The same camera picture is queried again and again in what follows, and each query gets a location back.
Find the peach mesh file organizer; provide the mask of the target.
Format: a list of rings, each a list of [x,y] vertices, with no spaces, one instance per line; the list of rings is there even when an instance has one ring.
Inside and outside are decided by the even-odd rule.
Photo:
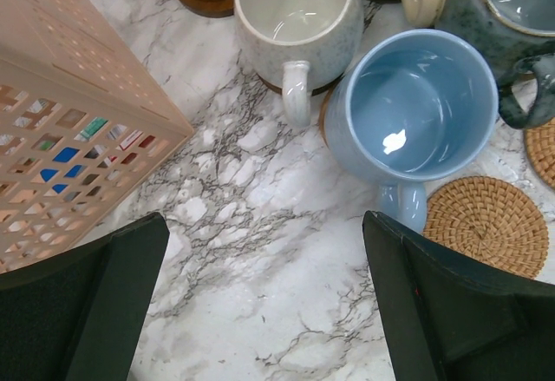
[[[69,250],[193,135],[89,0],[1,0],[1,269]]]

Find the light blue mug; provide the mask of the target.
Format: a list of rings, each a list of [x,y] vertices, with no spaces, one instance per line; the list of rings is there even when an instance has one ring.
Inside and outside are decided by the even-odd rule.
[[[426,182],[476,158],[498,106],[479,51],[442,30],[408,30],[376,45],[340,81],[323,134],[343,169],[378,186],[380,211],[420,233]]]

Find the white cream mug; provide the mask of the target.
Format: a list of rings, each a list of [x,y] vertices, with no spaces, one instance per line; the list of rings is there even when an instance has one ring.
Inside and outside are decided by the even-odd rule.
[[[363,34],[362,0],[234,0],[240,48],[280,89],[288,122],[310,125],[310,96],[348,68]]]

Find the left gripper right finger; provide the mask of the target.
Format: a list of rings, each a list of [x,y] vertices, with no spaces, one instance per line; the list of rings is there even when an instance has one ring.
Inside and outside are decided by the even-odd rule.
[[[554,286],[368,211],[369,271],[398,380],[552,380]]]

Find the light wooden coaster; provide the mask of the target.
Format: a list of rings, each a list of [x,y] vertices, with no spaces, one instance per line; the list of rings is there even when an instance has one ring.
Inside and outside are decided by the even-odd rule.
[[[327,139],[326,139],[324,123],[325,123],[325,116],[326,116],[326,110],[327,110],[327,107],[328,107],[328,103],[330,101],[330,98],[333,96],[334,91],[335,91],[335,88],[332,88],[326,93],[326,95],[323,99],[323,102],[322,102],[322,105],[321,105],[321,108],[320,108],[320,111],[319,111],[319,117],[318,117],[319,132],[320,132],[320,135],[323,138],[323,141],[324,141],[326,147],[328,147],[328,142],[327,142]]]

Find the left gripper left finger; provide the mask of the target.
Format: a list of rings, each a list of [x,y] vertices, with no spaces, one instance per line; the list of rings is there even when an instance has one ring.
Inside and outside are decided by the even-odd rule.
[[[151,213],[1,276],[3,380],[125,380],[169,240]]]

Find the grey mug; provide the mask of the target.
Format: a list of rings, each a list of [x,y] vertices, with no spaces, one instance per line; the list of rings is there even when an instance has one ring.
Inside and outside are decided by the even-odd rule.
[[[485,58],[508,126],[537,128],[553,118],[554,0],[446,0],[435,26]]]

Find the woven rattan coaster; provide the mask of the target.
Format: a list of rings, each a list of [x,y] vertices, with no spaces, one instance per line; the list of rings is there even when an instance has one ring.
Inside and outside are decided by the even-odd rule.
[[[549,247],[543,214],[506,181],[470,176],[450,181],[428,197],[423,235],[467,257],[535,279]]]
[[[536,175],[555,189],[555,119],[524,132],[527,158]]]

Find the brown ringed wooden coaster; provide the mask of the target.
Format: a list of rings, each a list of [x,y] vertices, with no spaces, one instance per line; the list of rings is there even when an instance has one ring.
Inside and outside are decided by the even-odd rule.
[[[233,15],[233,0],[179,0],[188,10],[204,17],[222,18]]]

